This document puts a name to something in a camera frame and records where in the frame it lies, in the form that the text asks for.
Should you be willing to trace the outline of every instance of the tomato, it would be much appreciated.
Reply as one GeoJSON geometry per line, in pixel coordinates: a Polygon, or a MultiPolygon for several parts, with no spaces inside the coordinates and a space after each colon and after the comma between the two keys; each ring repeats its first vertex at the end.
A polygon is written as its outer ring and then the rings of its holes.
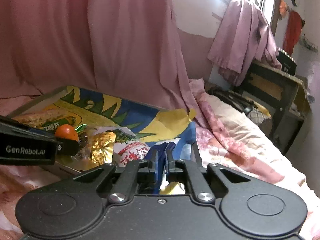
{"type": "Polygon", "coordinates": [[[76,130],[70,124],[59,126],[54,133],[56,137],[79,141],[76,130]]]}

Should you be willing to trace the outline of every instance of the red cloth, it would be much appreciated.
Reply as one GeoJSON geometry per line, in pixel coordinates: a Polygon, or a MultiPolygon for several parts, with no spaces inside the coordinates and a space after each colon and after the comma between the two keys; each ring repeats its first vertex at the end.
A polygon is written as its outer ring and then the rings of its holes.
{"type": "Polygon", "coordinates": [[[287,31],[283,41],[283,49],[291,56],[293,47],[297,44],[302,31],[302,19],[300,15],[292,11],[289,16],[287,31]]]}

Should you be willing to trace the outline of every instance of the gold snack package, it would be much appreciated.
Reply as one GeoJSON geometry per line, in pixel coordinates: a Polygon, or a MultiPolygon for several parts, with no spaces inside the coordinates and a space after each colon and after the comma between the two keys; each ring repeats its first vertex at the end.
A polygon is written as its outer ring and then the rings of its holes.
{"type": "Polygon", "coordinates": [[[113,132],[102,132],[92,137],[90,159],[97,165],[111,163],[116,135],[113,132]]]}

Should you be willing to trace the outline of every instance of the screw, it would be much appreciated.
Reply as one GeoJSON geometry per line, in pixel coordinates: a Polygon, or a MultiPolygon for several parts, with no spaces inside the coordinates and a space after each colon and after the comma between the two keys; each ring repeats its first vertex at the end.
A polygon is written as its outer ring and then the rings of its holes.
{"type": "Polygon", "coordinates": [[[210,201],[213,199],[213,195],[207,192],[200,193],[198,196],[198,199],[201,199],[202,201],[210,201]]]}
{"type": "Polygon", "coordinates": [[[166,204],[167,203],[167,201],[165,199],[158,199],[157,202],[159,204],[166,204]]]}
{"type": "Polygon", "coordinates": [[[109,200],[112,200],[113,202],[121,202],[124,201],[125,198],[126,195],[122,193],[113,193],[109,196],[109,200]]]}

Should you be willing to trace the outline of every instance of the wooden table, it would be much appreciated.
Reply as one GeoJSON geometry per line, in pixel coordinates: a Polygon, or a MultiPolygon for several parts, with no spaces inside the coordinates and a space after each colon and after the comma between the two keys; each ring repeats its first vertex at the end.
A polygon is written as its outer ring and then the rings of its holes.
{"type": "Polygon", "coordinates": [[[234,90],[240,94],[246,91],[262,104],[264,102],[266,108],[274,109],[269,139],[285,154],[311,111],[303,82],[281,70],[253,61],[241,86],[234,90]]]}

